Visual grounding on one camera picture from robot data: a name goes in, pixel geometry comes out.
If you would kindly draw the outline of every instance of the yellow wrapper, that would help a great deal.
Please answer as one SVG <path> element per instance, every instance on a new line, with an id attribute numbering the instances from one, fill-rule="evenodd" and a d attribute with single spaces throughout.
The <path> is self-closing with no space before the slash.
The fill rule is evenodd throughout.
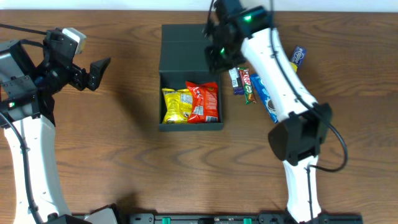
<path id="1" fill-rule="evenodd" d="M 182 124 L 187 123 L 192 112 L 192 94 L 188 89 L 173 90 L 162 89 L 164 101 L 166 102 L 167 112 L 163 119 L 163 124 Z"/>
<path id="2" fill-rule="evenodd" d="M 292 66 L 293 70 L 294 70 L 295 72 L 297 72 L 297 65 L 294 64 L 293 62 L 290 62 L 290 65 Z"/>

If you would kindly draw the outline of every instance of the dark green box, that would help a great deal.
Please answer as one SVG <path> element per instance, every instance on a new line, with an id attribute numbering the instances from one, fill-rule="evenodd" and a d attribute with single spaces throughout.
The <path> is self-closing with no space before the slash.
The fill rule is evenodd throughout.
<path id="1" fill-rule="evenodd" d="M 161 131 L 216 131 L 223 129 L 221 110 L 221 77 L 209 72 L 205 48 L 211 42 L 203 36 L 204 24 L 178 24 L 162 26 L 162 51 L 160 53 L 160 122 Z M 219 123 L 162 124 L 166 114 L 162 88 L 180 90 L 185 82 L 202 84 L 217 82 Z"/>

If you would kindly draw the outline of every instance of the snack bag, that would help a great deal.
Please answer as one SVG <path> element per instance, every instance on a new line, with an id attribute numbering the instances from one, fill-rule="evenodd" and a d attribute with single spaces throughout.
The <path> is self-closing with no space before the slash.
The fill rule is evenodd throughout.
<path id="1" fill-rule="evenodd" d="M 251 83 L 254 85 L 254 88 L 257 90 L 257 93 L 259 94 L 262 103 L 264 104 L 264 106 L 266 106 L 266 109 L 272 121 L 274 123 L 278 123 L 278 116 L 274 108 L 274 104 L 272 103 L 271 97 L 266 90 L 266 86 L 263 84 L 260 76 L 257 74 L 253 74 L 250 76 L 250 79 Z"/>
<path id="2" fill-rule="evenodd" d="M 188 89 L 162 89 L 167 112 L 163 124 L 187 123 L 192 112 L 192 94 Z"/>
<path id="3" fill-rule="evenodd" d="M 218 122 L 217 83 L 210 82 L 196 85 L 191 82 L 185 82 L 185 84 L 193 96 L 193 109 L 188 123 Z"/>

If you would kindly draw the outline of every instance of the blue candy wrapper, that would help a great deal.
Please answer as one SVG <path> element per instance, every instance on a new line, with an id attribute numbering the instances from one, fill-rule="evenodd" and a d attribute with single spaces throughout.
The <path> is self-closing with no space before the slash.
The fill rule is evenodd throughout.
<path id="1" fill-rule="evenodd" d="M 276 115 L 276 110 L 274 105 L 272 104 L 271 97 L 266 90 L 261 78 L 257 74 L 253 74 L 250 76 L 251 83 L 254 85 L 257 93 L 260 96 L 260 99 L 264 106 L 266 106 L 269 116 L 271 117 L 274 123 L 278 123 L 278 117 Z"/>
<path id="2" fill-rule="evenodd" d="M 290 61 L 293 64 L 295 64 L 297 66 L 297 68 L 300 68 L 301 65 L 303 64 L 306 53 L 307 53 L 307 50 L 305 48 L 296 46 L 296 48 L 294 48 L 294 52 L 293 52 L 293 55 L 292 55 L 292 58 L 290 59 Z"/>

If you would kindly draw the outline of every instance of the green connector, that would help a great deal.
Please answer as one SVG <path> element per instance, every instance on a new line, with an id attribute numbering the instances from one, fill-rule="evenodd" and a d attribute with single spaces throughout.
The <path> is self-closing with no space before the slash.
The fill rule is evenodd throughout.
<path id="1" fill-rule="evenodd" d="M 251 218 L 244 218 L 243 224 L 251 224 Z"/>
<path id="2" fill-rule="evenodd" d="M 171 218 L 163 218 L 162 219 L 162 224 L 170 224 L 172 222 Z"/>

